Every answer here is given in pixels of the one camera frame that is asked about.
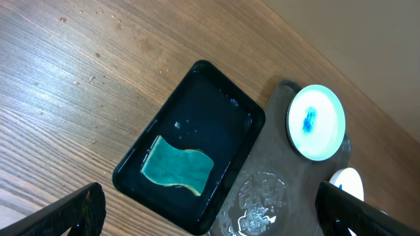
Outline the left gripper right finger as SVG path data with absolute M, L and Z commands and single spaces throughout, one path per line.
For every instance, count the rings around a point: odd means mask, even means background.
M 419 236 L 419 232 L 391 218 L 329 182 L 321 182 L 315 200 L 324 235 Z

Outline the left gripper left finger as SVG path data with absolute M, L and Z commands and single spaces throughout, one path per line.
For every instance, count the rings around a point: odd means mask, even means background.
M 2 235 L 99 236 L 106 217 L 102 186 L 92 182 L 1 229 Z

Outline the white plate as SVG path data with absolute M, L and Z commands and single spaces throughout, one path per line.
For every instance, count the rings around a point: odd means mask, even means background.
M 346 118 L 337 95 L 323 85 L 302 88 L 292 99 L 286 129 L 293 147 L 307 159 L 332 157 L 345 137 Z
M 329 180 L 330 184 L 364 201 L 364 188 L 362 179 L 354 168 L 338 170 Z

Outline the white plate top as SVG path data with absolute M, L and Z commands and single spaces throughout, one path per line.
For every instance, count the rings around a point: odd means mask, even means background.
M 292 99 L 286 129 L 293 147 L 307 159 L 332 157 L 345 137 L 346 118 L 337 95 L 323 85 L 302 88 Z

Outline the green yellow sponge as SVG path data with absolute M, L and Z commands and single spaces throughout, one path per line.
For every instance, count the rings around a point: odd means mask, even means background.
M 185 187 L 200 196 L 213 167 L 213 160 L 202 151 L 177 149 L 159 135 L 142 163 L 141 173 L 159 186 Z

